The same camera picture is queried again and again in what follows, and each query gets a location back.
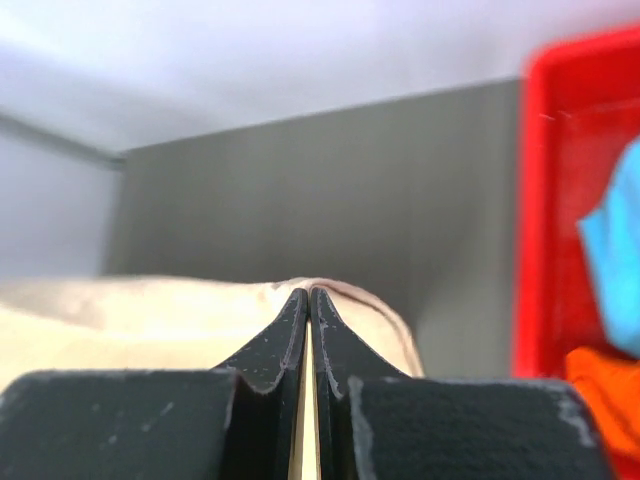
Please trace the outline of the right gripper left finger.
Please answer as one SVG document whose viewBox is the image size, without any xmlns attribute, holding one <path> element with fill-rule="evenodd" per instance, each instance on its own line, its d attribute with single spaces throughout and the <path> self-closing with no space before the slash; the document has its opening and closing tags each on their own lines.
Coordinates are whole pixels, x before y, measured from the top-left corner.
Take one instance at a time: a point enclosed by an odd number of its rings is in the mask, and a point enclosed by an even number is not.
<svg viewBox="0 0 640 480">
<path fill-rule="evenodd" d="M 5 479 L 285 479 L 308 295 L 212 369 L 41 370 L 1 396 Z"/>
</svg>

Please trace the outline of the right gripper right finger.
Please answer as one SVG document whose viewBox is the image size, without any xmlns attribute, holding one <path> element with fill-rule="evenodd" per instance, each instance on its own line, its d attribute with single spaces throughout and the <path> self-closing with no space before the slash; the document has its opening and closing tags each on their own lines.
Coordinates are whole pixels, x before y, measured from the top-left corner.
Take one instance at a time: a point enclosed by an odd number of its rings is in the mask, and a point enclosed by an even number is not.
<svg viewBox="0 0 640 480">
<path fill-rule="evenodd" d="M 341 319 L 309 313 L 325 479 L 609 479 L 581 397 L 558 380 L 413 378 Z"/>
</svg>

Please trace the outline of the beige t shirt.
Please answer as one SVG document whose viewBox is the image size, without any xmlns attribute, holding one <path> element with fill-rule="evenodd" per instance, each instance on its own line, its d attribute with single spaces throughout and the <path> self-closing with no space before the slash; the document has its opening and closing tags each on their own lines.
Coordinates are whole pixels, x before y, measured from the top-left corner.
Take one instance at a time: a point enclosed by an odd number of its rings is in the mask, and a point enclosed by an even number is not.
<svg viewBox="0 0 640 480">
<path fill-rule="evenodd" d="M 322 278 L 229 283 L 175 277 L 43 280 L 1 288 L 1 396 L 18 377 L 41 370 L 212 369 L 279 314 L 296 289 L 308 295 L 295 445 L 288 477 L 312 477 L 317 415 L 309 313 L 325 290 L 343 322 L 401 372 L 424 370 L 402 318 L 375 295 Z"/>
</svg>

